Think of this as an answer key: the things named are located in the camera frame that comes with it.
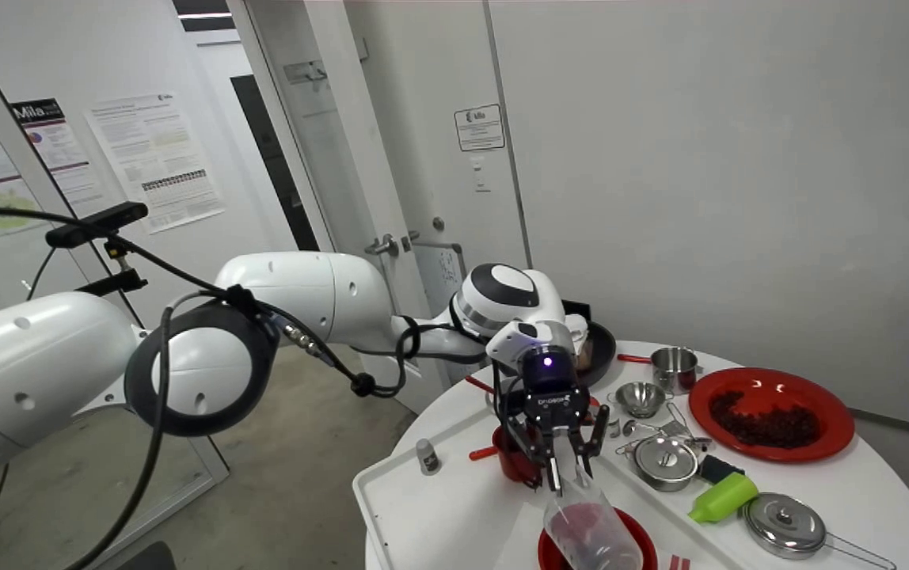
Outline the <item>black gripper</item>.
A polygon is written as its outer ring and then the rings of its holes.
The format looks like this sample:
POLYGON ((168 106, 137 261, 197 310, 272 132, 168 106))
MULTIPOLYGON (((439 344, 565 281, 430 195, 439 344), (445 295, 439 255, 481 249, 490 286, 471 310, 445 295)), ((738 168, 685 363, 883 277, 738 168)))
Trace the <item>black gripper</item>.
MULTIPOLYGON (((565 494, 568 433, 577 429, 589 409, 589 390, 577 380, 568 347, 528 347, 516 369, 498 380, 495 411, 516 443, 548 443, 546 476, 553 494, 565 494)), ((581 464, 591 476, 591 460, 601 451, 607 429, 607 404, 591 414, 591 429, 581 438, 581 464)))

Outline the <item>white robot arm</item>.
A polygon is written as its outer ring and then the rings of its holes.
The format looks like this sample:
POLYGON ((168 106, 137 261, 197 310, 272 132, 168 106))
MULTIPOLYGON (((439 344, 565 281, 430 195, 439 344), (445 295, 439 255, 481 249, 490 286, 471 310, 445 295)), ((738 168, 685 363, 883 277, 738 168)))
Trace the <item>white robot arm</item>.
POLYGON ((174 433, 220 433, 252 411, 283 344, 345 344, 373 358, 437 358, 516 369, 559 347, 591 383, 613 337, 539 268, 481 261, 434 316, 394 303, 350 252, 244 252, 197 303, 148 329, 94 290, 0 308, 0 464, 86 411, 127 404, 174 433))

